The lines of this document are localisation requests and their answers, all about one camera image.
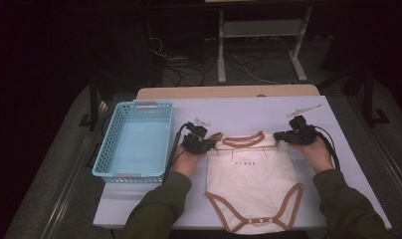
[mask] blue plastic basket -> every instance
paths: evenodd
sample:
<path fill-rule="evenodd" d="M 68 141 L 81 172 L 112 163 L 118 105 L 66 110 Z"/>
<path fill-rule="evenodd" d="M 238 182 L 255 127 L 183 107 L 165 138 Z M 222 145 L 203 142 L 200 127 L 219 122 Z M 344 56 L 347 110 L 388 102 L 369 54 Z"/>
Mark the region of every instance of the blue plastic basket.
<path fill-rule="evenodd" d="M 93 175 L 105 182 L 161 182 L 171 149 L 172 109 L 169 102 L 117 104 Z"/>

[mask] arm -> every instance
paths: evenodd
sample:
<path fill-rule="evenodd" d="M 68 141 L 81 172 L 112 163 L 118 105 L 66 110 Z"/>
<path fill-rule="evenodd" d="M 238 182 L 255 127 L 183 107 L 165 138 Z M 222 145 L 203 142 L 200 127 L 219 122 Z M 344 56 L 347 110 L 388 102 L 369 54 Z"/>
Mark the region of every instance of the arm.
<path fill-rule="evenodd" d="M 191 188 L 189 177 L 205 154 L 192 154 L 181 145 L 166 182 L 149 191 L 130 213 L 117 238 L 168 238 L 172 224 L 182 215 L 186 194 Z"/>
<path fill-rule="evenodd" d="M 316 172 L 313 182 L 321 198 L 320 210 L 331 238 L 394 238 L 369 200 L 350 188 L 335 170 L 324 142 L 317 137 L 311 145 L 292 145 L 300 150 Z"/>

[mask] wire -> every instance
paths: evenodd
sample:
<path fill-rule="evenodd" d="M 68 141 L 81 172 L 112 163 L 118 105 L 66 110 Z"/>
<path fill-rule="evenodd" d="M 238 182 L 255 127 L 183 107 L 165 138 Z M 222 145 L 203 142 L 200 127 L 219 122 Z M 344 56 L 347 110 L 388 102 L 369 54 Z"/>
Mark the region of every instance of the wire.
<path fill-rule="evenodd" d="M 188 126 L 188 123 L 185 123 L 183 126 L 181 126 L 179 131 L 176 133 L 176 137 L 175 137 L 175 140 L 173 142 L 172 149 L 170 150 L 169 159 L 167 161 L 167 165 L 166 165 L 166 168 L 164 170 L 164 175 L 163 175 L 163 179 L 161 181 L 161 184 L 164 184 L 164 182 L 166 181 L 167 177 L 169 176 L 169 172 L 170 172 L 170 169 L 172 168 L 172 165 L 173 165 L 174 161 L 183 153 L 183 152 L 180 153 L 175 159 L 173 159 L 174 154 L 176 152 L 177 144 L 179 143 L 180 134 L 182 133 L 182 130 L 186 126 Z"/>
<path fill-rule="evenodd" d="M 280 83 L 277 83 L 277 82 L 272 82 L 272 81 L 267 81 L 267 80 L 264 80 L 264 79 L 257 78 L 256 76 L 254 76 L 254 75 L 251 74 L 251 72 L 247 69 L 247 67 L 245 66 L 245 64 L 244 64 L 238 57 L 236 57 L 235 55 L 230 54 L 230 53 L 225 53 L 225 54 L 227 54 L 227 55 L 229 55 L 229 56 L 235 58 L 236 60 L 238 60 L 238 62 L 241 63 L 242 67 L 245 69 L 245 71 L 246 71 L 252 78 L 254 78 L 254 79 L 256 79 L 256 80 L 258 80 L 258 81 L 260 81 L 260 82 L 265 82 L 265 83 L 271 83 L 271 84 L 275 84 L 275 85 L 280 85 Z"/>
<path fill-rule="evenodd" d="M 319 127 L 319 126 L 314 126 L 314 127 L 319 128 L 320 130 L 323 130 L 330 138 L 331 144 L 328 141 L 328 139 L 321 132 L 318 133 L 318 136 L 322 139 L 322 141 L 324 141 L 325 146 L 327 147 L 328 151 L 330 152 L 330 154 L 333 158 L 335 169 L 340 170 L 340 163 L 338 161 L 337 154 L 335 153 L 334 141 L 332 140 L 331 135 L 322 127 Z"/>

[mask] white table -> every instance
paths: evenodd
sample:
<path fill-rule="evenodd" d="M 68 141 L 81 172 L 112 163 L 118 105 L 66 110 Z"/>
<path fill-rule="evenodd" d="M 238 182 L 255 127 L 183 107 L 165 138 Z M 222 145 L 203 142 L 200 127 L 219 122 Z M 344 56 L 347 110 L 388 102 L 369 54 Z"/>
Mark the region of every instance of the white table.
<path fill-rule="evenodd" d="M 264 97 L 264 98 L 210 98 L 210 99 L 169 99 L 174 103 L 174 131 L 196 117 L 211 124 L 208 134 L 221 131 L 224 134 L 252 134 L 259 130 L 273 133 L 289 130 L 287 118 L 295 109 L 316 107 L 304 115 L 307 122 L 326 129 L 332 136 L 340 159 L 340 167 L 347 183 L 363 193 L 383 218 L 387 228 L 390 222 L 381 208 L 375 194 L 366 180 L 353 155 L 348 142 L 326 100 L 322 96 L 308 97 Z M 294 229 L 313 229 L 325 226 L 324 217 L 319 212 L 319 197 L 312 184 L 314 175 L 302 155 L 291 149 L 290 155 L 304 184 L 301 206 Z M 191 178 L 193 186 L 187 196 L 186 210 L 174 224 L 174 228 L 184 229 L 224 229 L 219 216 L 204 195 L 206 190 L 207 160 L 202 160 Z M 100 198 L 94 225 L 105 228 L 121 228 L 142 196 L 156 184 L 107 183 Z"/>

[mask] gray floor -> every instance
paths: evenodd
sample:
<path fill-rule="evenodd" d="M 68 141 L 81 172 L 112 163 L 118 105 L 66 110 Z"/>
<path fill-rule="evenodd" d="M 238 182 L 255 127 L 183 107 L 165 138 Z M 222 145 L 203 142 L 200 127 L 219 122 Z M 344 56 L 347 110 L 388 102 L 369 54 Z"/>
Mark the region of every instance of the gray floor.
<path fill-rule="evenodd" d="M 292 43 L 292 39 L 250 39 L 226 43 L 226 85 L 270 84 L 265 81 L 299 84 L 286 54 Z M 320 69 L 329 44 L 328 39 L 304 42 L 300 61 L 309 84 L 316 85 L 332 76 L 332 73 Z M 171 70 L 164 71 L 162 87 L 172 87 L 179 80 L 181 86 L 198 86 L 203 82 L 203 86 L 219 87 L 214 51 L 213 48 L 202 63 L 178 59 L 170 61 L 167 66 Z M 254 61 L 252 55 L 263 57 L 262 61 Z M 253 70 L 254 77 L 244 72 L 245 69 L 235 57 L 242 62 L 254 61 L 246 65 L 248 70 Z M 343 84 L 344 80 L 339 81 L 321 94 L 327 97 L 362 170 L 392 223 L 392 232 L 402 238 L 402 193 L 399 190 L 401 184 L 396 180 L 399 174 L 394 175 L 387 169 L 388 158 L 395 162 L 402 173 L 402 112 L 391 94 L 376 83 L 374 106 L 383 109 L 391 123 L 371 128 L 360 114 L 361 94 L 346 97 L 340 90 Z M 116 102 L 132 98 L 132 95 L 122 95 L 116 101 L 100 106 L 100 123 L 94 131 L 89 131 L 87 126 L 79 126 L 82 116 L 90 112 L 89 90 L 85 89 L 77 96 L 6 238 L 111 238 L 110 231 L 93 225 L 104 182 L 92 175 L 87 163 L 101 142 L 103 118 Z M 314 230 L 309 231 L 308 235 L 314 239 L 322 238 L 324 233 Z"/>

